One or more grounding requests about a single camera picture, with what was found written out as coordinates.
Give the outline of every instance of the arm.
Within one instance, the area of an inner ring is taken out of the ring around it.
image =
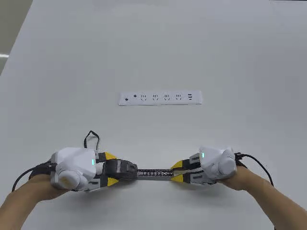
[[[19,230],[39,201],[50,200],[67,192],[50,184],[50,176],[37,175],[10,193],[0,208],[0,229]]]
[[[277,230],[306,229],[307,212],[250,170],[240,166],[232,178],[220,182],[251,194]]]

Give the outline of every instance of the socket hole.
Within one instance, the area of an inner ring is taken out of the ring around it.
[[[159,98],[158,98],[158,95],[154,93],[154,94],[153,94],[153,100],[154,100],[154,101],[158,101],[158,99],[159,99]]]

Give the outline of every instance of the white plastic casing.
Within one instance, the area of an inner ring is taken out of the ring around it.
[[[51,183],[58,188],[83,190],[96,175],[93,149],[64,148],[52,155],[51,162],[57,163]]]
[[[235,154],[231,148],[200,148],[201,168],[212,180],[229,178],[236,172]]]

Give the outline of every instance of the yellow finger tip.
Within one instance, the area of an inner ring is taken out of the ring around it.
[[[105,152],[105,155],[107,160],[117,159],[117,157],[112,155],[111,153]]]
[[[171,181],[183,182],[183,175],[177,175],[171,178]]]
[[[178,161],[176,164],[174,164],[171,169],[175,169],[175,168],[182,168],[182,161]]]
[[[108,177],[108,179],[107,179],[107,186],[111,186],[111,185],[113,185],[113,184],[115,184],[115,183],[117,183],[117,182],[118,182],[117,179]]]

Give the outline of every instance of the forearm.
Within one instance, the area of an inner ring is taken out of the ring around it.
[[[0,229],[19,230],[39,199],[30,187],[11,193],[0,208]]]
[[[277,230],[306,229],[307,212],[268,181],[254,174],[246,191],[256,199]]]

